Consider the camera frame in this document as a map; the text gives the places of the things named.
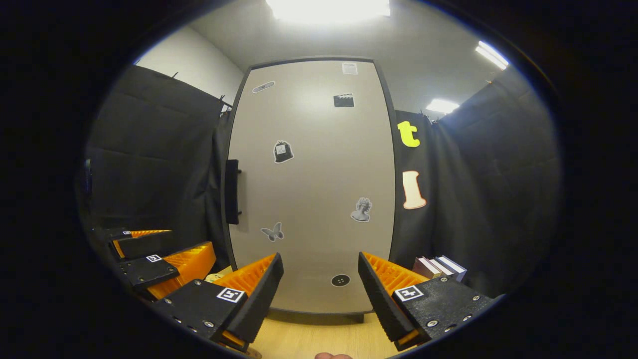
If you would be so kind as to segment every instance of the butterfly sticker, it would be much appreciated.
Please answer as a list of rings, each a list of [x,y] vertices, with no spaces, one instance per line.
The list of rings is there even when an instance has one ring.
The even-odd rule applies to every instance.
[[[275,227],[272,230],[268,228],[262,228],[262,232],[268,236],[268,239],[271,242],[283,239],[283,232],[281,231],[281,222],[277,222],[277,224],[275,224]]]

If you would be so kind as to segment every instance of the stack of books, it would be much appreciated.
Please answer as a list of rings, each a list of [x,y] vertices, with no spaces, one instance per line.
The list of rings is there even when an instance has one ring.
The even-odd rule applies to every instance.
[[[449,275],[460,282],[463,280],[467,269],[459,266],[448,257],[440,256],[435,257],[435,259],[417,257],[414,261],[414,268],[412,268],[412,271],[421,274],[428,279],[438,278],[442,275]]]

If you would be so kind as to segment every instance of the black fabric backdrop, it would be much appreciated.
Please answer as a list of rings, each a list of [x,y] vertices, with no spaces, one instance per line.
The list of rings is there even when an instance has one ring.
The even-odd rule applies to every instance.
[[[214,269],[230,265],[220,188],[231,126],[220,110],[203,91],[131,67],[87,147],[96,224],[173,229],[185,247],[209,240]],[[393,130],[403,121],[417,127],[420,146],[394,144],[396,171],[419,172],[427,204],[397,206],[390,260],[411,269],[416,256],[445,255],[477,291],[515,289],[546,254],[560,208],[560,157],[542,101],[509,70],[434,125],[396,111]]]
[[[547,254],[562,207],[561,164],[551,115],[516,71],[501,73],[438,123],[397,111],[421,144],[395,148],[398,171],[418,171],[423,198],[397,208],[390,259],[445,255],[468,269],[464,283],[488,296],[511,292]]]
[[[179,80],[138,66],[127,69],[87,143],[93,172],[90,221],[131,230],[172,229],[184,247],[210,240],[207,214],[216,214],[206,192],[221,108],[217,98]],[[223,247],[213,244],[223,261]]]

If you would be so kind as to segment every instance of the ceiling light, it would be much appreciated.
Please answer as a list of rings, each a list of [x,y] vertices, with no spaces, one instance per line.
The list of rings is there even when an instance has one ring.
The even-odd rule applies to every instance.
[[[275,19],[305,24],[390,16],[390,0],[266,0]]]
[[[499,61],[505,64],[505,66],[510,64],[509,62],[507,62],[507,60],[503,56],[501,56],[501,54],[499,54],[496,50],[494,50],[490,45],[484,43],[483,41],[479,41],[478,45],[481,46],[483,49],[486,49],[490,54],[492,54],[492,56],[496,57]]]
[[[507,65],[509,65],[509,62],[507,62],[507,60],[503,56],[501,56],[501,54],[499,54],[496,50],[494,50],[491,46],[484,43],[483,41],[478,42],[476,51],[479,54],[483,55],[486,59],[492,61],[496,66],[500,67],[501,70],[506,69]]]
[[[440,100],[435,98],[432,102],[426,107],[426,110],[442,112],[444,114],[448,114],[454,110],[459,108],[458,103],[449,102],[445,100]]]

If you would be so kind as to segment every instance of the wooden floor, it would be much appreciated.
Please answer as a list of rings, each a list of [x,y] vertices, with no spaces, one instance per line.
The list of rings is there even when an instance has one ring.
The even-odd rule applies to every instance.
[[[231,273],[230,267],[219,275]],[[400,353],[388,339],[375,313],[364,322],[341,316],[309,316],[272,311],[250,348],[263,359],[314,359],[321,352],[353,359],[382,359]]]

